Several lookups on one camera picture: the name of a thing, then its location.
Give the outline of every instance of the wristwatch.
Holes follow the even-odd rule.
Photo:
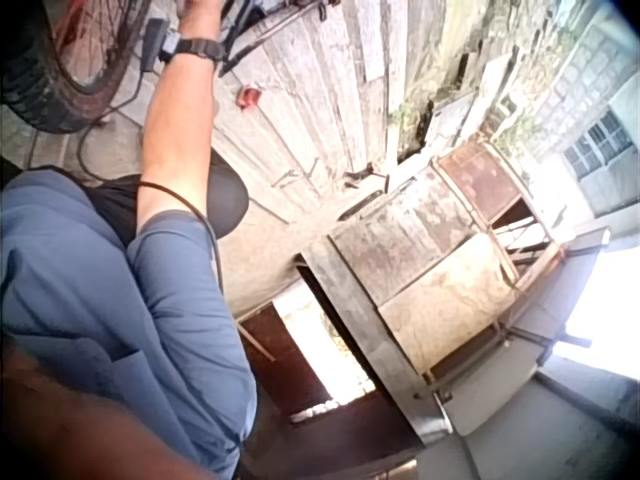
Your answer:
[[[178,53],[190,53],[200,58],[209,58],[220,62],[226,58],[224,46],[208,38],[182,38],[173,29],[169,29],[160,50],[160,61],[168,63]]]

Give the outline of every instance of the wire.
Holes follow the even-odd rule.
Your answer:
[[[144,72],[140,72],[140,76],[138,77],[138,84],[136,85],[136,89],[133,92],[133,95],[131,95],[131,97],[129,97],[127,100],[125,100],[124,102],[113,106],[109,109],[107,109],[102,115],[100,115],[99,117],[97,117],[95,120],[93,120],[91,122],[91,124],[87,127],[87,129],[82,133],[82,135],[80,136],[80,139],[78,140],[78,148],[76,150],[76,157],[78,158],[78,164],[80,165],[80,168],[82,169],[82,171],[87,174],[88,176],[90,176],[91,178],[94,178],[100,182],[108,182],[109,179],[102,177],[96,173],[93,173],[91,170],[89,170],[89,167],[87,167],[85,161],[84,161],[84,157],[82,156],[82,147],[84,146],[87,137],[89,136],[89,133],[91,133],[91,130],[93,130],[99,123],[100,121],[106,117],[107,115],[110,115],[112,113],[117,112],[118,110],[120,110],[123,107],[126,107],[127,105],[129,105],[131,102],[133,102],[137,97],[138,94],[140,93],[140,89],[142,88],[142,79],[144,77]],[[167,187],[164,187],[162,185],[158,185],[157,183],[151,183],[151,182],[139,182],[138,184],[141,187],[148,187],[148,188],[155,188],[156,190],[160,190],[168,195],[171,195],[173,198],[175,198],[176,200],[180,201],[184,206],[186,206],[189,210],[191,210],[191,212],[198,218],[198,220],[200,220],[200,222],[202,222],[202,224],[204,225],[205,229],[207,230],[207,233],[209,234],[209,238],[211,239],[211,244],[213,245],[213,254],[215,256],[215,261],[216,261],[216,275],[218,277],[218,286],[220,288],[220,293],[222,293],[224,295],[224,285],[222,282],[222,264],[220,262],[220,252],[218,250],[218,242],[216,241],[216,234],[213,231],[213,227],[211,226],[211,223],[209,223],[209,219],[207,217],[205,217],[202,213],[200,213],[200,210],[198,210],[196,207],[193,206],[193,204],[191,204],[191,202],[189,202],[186,198],[182,197],[181,195],[177,194],[176,192],[174,192],[173,190],[168,189]]]
[[[213,245],[213,254],[216,257],[216,275],[218,277],[218,286],[220,287],[220,293],[224,294],[224,286],[222,284],[222,265],[220,263],[220,254],[218,252],[218,242],[216,241],[216,234],[213,231],[213,227],[211,226],[211,223],[209,223],[209,219],[205,217],[200,212],[200,210],[194,207],[193,204],[189,202],[189,200],[187,200],[182,195],[177,194],[176,192],[174,192],[173,190],[167,187],[164,187],[157,183],[145,182],[145,181],[141,181],[138,185],[141,187],[155,188],[156,190],[160,190],[161,192],[171,195],[176,200],[179,200],[180,202],[182,202],[182,204],[185,207],[187,207],[189,210],[191,210],[191,212],[193,212],[193,214],[196,217],[198,217],[198,220],[202,222],[202,224],[207,230],[207,233],[209,234],[209,238],[211,239],[211,244]]]
[[[82,135],[80,136],[80,139],[78,140],[78,148],[76,149],[76,157],[78,159],[78,165],[80,165],[80,168],[82,169],[82,171],[87,174],[88,176],[90,176],[91,178],[94,178],[95,180],[98,180],[100,182],[108,182],[109,179],[102,177],[100,175],[98,175],[97,173],[93,173],[91,170],[89,170],[89,168],[87,167],[87,164],[84,161],[84,157],[82,156],[82,147],[84,147],[85,142],[87,141],[87,137],[89,136],[89,133],[91,133],[91,131],[98,126],[98,124],[100,123],[100,121],[105,118],[107,115],[111,115],[112,113],[117,112],[118,110],[120,110],[123,107],[126,107],[127,105],[129,105],[130,103],[132,103],[133,101],[135,101],[136,98],[138,98],[138,94],[140,93],[140,89],[142,88],[142,79],[144,77],[144,73],[140,72],[140,76],[138,77],[138,84],[136,85],[136,89],[133,92],[133,95],[131,95],[131,97],[129,97],[127,100],[125,100],[124,102],[115,105],[113,107],[108,108],[102,115],[100,115],[99,117],[97,117],[96,119],[94,119],[89,126],[87,127],[87,129],[82,133]]]

